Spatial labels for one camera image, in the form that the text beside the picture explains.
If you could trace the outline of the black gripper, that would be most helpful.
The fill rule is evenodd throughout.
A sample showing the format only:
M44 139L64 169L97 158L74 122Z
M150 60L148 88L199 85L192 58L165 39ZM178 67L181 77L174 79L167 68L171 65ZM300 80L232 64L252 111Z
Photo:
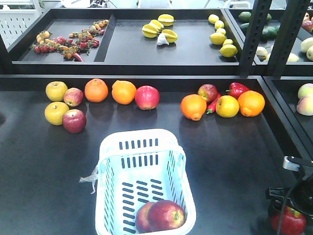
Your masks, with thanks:
M313 216L313 162L294 156L285 156L283 168L298 173L298 179L289 188L268 188L266 198L286 204L296 211Z

